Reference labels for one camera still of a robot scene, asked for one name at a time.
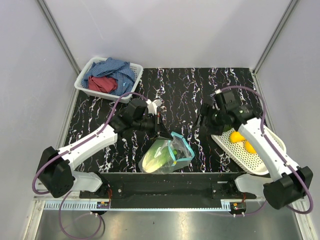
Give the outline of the dark green fake avocado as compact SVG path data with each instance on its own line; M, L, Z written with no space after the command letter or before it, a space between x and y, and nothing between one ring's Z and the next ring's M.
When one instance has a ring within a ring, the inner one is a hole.
M225 125L224 128L223 128L223 132L224 132L224 133L225 133L225 132L228 132L228 131L230 131L232 128L233 128L232 125Z

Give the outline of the yellow fake lemon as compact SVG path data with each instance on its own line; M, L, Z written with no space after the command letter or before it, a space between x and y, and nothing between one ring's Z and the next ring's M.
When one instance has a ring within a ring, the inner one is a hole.
M233 131L229 136L229 141L231 143L239 143L245 141L246 138L242 136L238 131Z
M245 147L246 151L248 153L250 153L250 154L256 154L257 153L256 150L254 149L254 147L247 140L244 143L244 147Z

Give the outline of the clear zip top bag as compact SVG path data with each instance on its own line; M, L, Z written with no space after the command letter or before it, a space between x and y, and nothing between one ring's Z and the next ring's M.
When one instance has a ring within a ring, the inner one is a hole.
M195 153L186 139L171 132L172 140L157 139L140 160L141 172L166 175L187 167Z

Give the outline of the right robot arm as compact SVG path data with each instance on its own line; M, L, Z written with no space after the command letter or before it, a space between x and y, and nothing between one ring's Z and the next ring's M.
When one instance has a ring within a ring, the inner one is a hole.
M228 195L236 199L250 193L264 197L276 210L289 207L298 214L311 213L314 209L309 191L312 170L308 166L299 166L280 148L264 124L266 117L259 116L250 105L242 105L233 93L234 89L235 86L229 86L216 90L215 104L203 103L193 126L211 136L221 136L225 127L232 127L252 145L266 166L269 177L242 174L227 185ZM304 197L309 201L307 210L290 207Z

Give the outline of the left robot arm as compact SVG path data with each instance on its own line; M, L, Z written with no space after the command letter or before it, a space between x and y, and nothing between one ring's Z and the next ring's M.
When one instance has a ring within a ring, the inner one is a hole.
M87 136L60 149L47 147L42 152L35 179L53 198L63 197L70 191L87 192L97 198L107 196L111 187L102 174L79 172L77 167L130 131L144 132L151 139L172 140L158 111L161 104L160 99L134 98L119 112L112 112L104 125Z

